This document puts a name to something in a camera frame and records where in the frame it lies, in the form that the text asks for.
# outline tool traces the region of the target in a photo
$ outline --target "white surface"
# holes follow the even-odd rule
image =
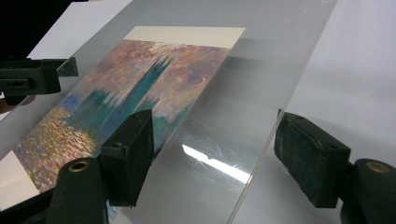
[[[3,99],[3,98],[4,98],[4,95],[3,95],[3,94],[0,95],[0,99]],[[5,118],[7,114],[9,114],[9,112],[0,114],[0,120],[3,119],[3,118]]]
[[[29,54],[32,59],[72,56],[132,0],[71,3]]]
[[[137,26],[124,39],[231,49],[244,31],[241,27]]]
[[[361,158],[396,166],[396,2],[338,1],[286,111],[310,119]],[[235,223],[341,223],[317,209],[275,156],[254,176]]]
[[[38,194],[12,151],[1,160],[0,170],[0,210]]]

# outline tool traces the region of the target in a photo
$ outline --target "clamp jaw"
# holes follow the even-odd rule
[[[317,208],[344,203],[343,224],[396,223],[396,169],[382,161],[348,161],[351,149],[308,119],[284,113],[275,154]]]
[[[27,95],[61,91],[59,77],[77,77],[76,59],[7,60],[0,62],[0,94],[8,105],[18,105]]]

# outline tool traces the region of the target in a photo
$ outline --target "painting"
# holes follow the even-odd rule
[[[96,156],[129,115],[151,109],[158,154],[229,51],[122,39],[13,151],[44,192],[64,164]]]

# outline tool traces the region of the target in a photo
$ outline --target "impressionist painting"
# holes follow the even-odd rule
[[[13,151],[38,191],[91,157],[132,113],[151,109],[158,153],[230,49],[123,39]]]

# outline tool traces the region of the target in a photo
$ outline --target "clear plastic panel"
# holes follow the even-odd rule
[[[137,25],[246,27],[115,223],[232,222],[335,1],[134,0],[73,56],[80,77],[0,123],[14,148]]]

